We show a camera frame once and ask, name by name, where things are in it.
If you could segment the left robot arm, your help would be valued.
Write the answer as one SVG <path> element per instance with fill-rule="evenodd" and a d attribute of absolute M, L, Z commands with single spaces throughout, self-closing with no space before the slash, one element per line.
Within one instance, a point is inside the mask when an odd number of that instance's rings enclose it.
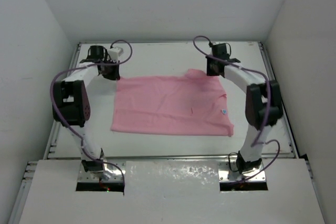
<path fill-rule="evenodd" d="M 110 178 L 114 170 L 121 171 L 117 165 L 109 163 L 102 148 L 87 135 L 87 122 L 91 116 L 91 107 L 87 86 L 96 76 L 111 81 L 120 80 L 119 57 L 123 54 L 120 47 L 90 46 L 87 57 L 78 67 L 61 81 L 51 84 L 53 116 L 67 128 L 81 153 L 81 163 L 86 172 L 102 178 Z"/>

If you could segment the pink t-shirt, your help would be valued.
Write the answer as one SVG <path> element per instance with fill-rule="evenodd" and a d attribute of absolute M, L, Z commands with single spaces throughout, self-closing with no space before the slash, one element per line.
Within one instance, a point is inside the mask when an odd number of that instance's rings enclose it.
<path fill-rule="evenodd" d="M 117 81 L 111 130 L 123 133 L 233 136 L 227 94 L 217 76 L 188 69 L 182 76 Z"/>

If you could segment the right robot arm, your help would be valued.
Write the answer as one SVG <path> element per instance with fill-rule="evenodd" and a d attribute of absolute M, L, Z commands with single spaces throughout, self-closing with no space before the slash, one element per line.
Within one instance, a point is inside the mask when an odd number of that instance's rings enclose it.
<path fill-rule="evenodd" d="M 248 130 L 245 141 L 237 153 L 237 172 L 249 172 L 261 165 L 261 154 L 266 138 L 273 126 L 283 117 L 282 98 L 279 83 L 253 69 L 242 66 L 241 62 L 230 58 L 230 44 L 213 44 L 206 56 L 207 75 L 222 76 L 238 86 L 246 95 L 245 117 Z"/>

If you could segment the aluminium table frame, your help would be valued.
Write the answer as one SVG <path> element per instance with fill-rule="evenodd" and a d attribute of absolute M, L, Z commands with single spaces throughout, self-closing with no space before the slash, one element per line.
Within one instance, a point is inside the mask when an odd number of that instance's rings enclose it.
<path fill-rule="evenodd" d="M 259 42 L 80 44 L 20 223 L 323 223 Z"/>

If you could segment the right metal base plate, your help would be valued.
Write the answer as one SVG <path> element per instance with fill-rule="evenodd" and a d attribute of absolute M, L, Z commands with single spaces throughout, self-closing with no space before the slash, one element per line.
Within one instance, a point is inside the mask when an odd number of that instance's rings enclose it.
<path fill-rule="evenodd" d="M 240 173 L 236 165 L 236 155 L 231 157 L 225 157 L 220 160 L 217 164 L 218 177 L 220 183 L 233 183 L 240 180 L 244 180 L 249 183 L 265 183 L 266 174 L 263 171 L 263 163 L 258 168 L 252 168 L 250 170 L 243 171 Z"/>

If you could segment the white front cover board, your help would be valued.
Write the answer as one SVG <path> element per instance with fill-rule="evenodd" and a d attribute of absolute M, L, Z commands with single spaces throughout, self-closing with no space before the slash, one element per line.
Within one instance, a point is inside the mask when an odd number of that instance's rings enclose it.
<path fill-rule="evenodd" d="M 210 162 L 127 162 L 123 193 L 76 191 L 79 161 L 39 161 L 21 223 L 323 223 L 306 163 L 278 159 L 267 190 L 220 191 Z"/>

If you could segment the metal base plate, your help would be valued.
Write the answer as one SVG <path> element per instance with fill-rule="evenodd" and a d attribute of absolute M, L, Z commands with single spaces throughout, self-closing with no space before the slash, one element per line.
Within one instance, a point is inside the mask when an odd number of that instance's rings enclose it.
<path fill-rule="evenodd" d="M 122 183 L 122 176 L 125 175 L 126 170 L 126 162 L 118 159 L 104 159 L 103 161 L 104 164 L 100 164 L 94 161 L 82 161 L 77 182 Z"/>
<path fill-rule="evenodd" d="M 243 171 L 240 173 L 236 165 L 236 155 L 231 157 L 225 157 L 220 160 L 217 164 L 218 177 L 220 183 L 233 183 L 240 180 L 244 180 L 249 183 L 265 183 L 266 174 L 263 171 L 263 163 L 258 168 L 252 168 L 250 170 Z"/>

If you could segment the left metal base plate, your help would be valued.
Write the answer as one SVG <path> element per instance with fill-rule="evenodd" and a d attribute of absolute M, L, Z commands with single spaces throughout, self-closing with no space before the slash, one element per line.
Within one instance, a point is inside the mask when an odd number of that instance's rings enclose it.
<path fill-rule="evenodd" d="M 104 159 L 103 161 L 104 164 L 100 164 L 94 161 L 82 161 L 77 182 L 122 183 L 122 176 L 125 175 L 126 170 L 126 162 L 118 159 Z"/>

